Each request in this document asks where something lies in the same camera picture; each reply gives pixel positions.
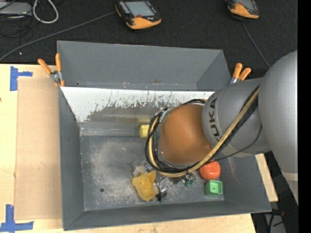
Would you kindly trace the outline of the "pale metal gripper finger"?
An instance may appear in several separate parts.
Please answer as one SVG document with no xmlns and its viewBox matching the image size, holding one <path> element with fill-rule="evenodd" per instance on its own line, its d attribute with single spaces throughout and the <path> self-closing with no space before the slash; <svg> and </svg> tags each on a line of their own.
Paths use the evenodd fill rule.
<svg viewBox="0 0 311 233">
<path fill-rule="evenodd" d="M 141 174 L 148 173 L 150 171 L 149 163 L 146 161 L 136 161 L 132 163 L 133 176 L 138 177 Z"/>
<path fill-rule="evenodd" d="M 156 199 L 161 201 L 167 195 L 167 188 L 162 185 L 162 182 L 159 181 L 156 186 Z"/>
</svg>

